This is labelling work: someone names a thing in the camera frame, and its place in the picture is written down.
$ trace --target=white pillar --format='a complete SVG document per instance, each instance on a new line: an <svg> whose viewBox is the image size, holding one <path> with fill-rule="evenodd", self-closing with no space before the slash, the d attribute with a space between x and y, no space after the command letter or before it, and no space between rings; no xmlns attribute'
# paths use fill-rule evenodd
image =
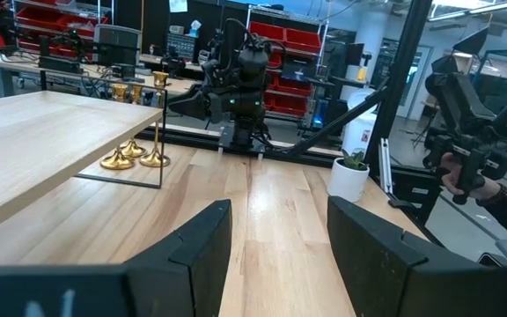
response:
<svg viewBox="0 0 507 317"><path fill-rule="evenodd" d="M383 45L391 8L391 4L384 4L371 8L365 6L360 9L361 18L357 27L356 43L363 43L365 45L364 52L372 55L372 59L367 65L368 80L371 80L375 65L377 64L378 53ZM357 66L348 66L345 78L356 80L357 72ZM349 95L355 89L354 87L343 86L341 99L347 101Z"/></svg>

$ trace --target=potted plant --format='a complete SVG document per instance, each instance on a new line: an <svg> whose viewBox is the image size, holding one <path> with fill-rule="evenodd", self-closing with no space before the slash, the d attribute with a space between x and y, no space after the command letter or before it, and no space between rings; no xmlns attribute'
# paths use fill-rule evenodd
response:
<svg viewBox="0 0 507 317"><path fill-rule="evenodd" d="M342 153L343 158L334 161L327 192L356 203L365 189L369 166L363 162L365 154L362 151L349 154L342 150Z"/></svg>

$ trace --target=gold candlestick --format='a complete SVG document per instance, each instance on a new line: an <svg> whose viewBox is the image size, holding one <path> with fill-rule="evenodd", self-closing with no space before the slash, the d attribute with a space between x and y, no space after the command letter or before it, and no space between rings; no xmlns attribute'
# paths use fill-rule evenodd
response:
<svg viewBox="0 0 507 317"><path fill-rule="evenodd" d="M139 85L133 85L132 86L132 104L133 105L140 105L140 99L142 98L142 86ZM142 146L136 144L136 140L134 137L131 137L129 142L121 147L122 155L127 156L129 158L140 158L144 154L146 154L148 151L144 149Z"/></svg>
<svg viewBox="0 0 507 317"><path fill-rule="evenodd" d="M156 88L165 88L168 74L160 71L154 71L154 86ZM158 91L156 93L156 96L158 97L158 107L160 109L163 109L165 107L164 105L164 96L163 91ZM159 136L159 121L156 122L156 133L154 135L154 148L151 150L151 153L148 155L144 155L140 158L140 164L143 166L148 167L166 167L169 166L172 163L172 160L167 157L166 155L162 155L159 151L158 140Z"/></svg>
<svg viewBox="0 0 507 317"><path fill-rule="evenodd" d="M111 89L113 90L113 100L124 102L128 87L121 84L112 84ZM132 158L122 155L121 146L118 145L116 149L114 149L113 154L103 158L100 164L101 167L110 170L125 170L133 167L135 165L135 161Z"/></svg>

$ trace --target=white pot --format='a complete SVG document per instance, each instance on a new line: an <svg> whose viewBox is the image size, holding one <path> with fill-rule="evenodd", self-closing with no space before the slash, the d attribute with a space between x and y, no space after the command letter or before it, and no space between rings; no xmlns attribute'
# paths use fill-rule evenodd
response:
<svg viewBox="0 0 507 317"><path fill-rule="evenodd" d="M343 158L336 158L334 161L327 192L348 202L356 203L361 199L365 189L365 183L369 176L369 167L366 171L356 171L341 165L340 160L343 160Z"/></svg>

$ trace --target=succulent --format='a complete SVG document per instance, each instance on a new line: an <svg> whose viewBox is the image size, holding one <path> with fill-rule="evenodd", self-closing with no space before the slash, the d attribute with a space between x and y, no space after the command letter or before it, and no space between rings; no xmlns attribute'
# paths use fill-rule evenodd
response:
<svg viewBox="0 0 507 317"><path fill-rule="evenodd" d="M343 153L343 165L349 169L356 171L366 171L369 167L367 164L363 162L365 153L363 151L349 154L344 149L342 149Z"/></svg>

